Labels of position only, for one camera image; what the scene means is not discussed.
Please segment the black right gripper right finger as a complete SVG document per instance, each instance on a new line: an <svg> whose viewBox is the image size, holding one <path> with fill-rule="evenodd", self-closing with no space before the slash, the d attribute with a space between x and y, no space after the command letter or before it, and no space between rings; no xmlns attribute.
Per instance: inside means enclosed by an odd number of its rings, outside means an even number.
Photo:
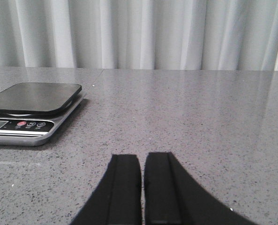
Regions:
<svg viewBox="0 0 278 225"><path fill-rule="evenodd" d="M149 153L144 169L148 225L251 225L209 194L170 152Z"/></svg>

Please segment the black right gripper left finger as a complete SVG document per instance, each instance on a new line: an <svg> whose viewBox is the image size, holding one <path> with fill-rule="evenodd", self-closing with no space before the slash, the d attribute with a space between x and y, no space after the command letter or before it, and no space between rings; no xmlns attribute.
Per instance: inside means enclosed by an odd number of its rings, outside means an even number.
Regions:
<svg viewBox="0 0 278 225"><path fill-rule="evenodd" d="M141 225L141 170L136 155L112 155L73 225Z"/></svg>

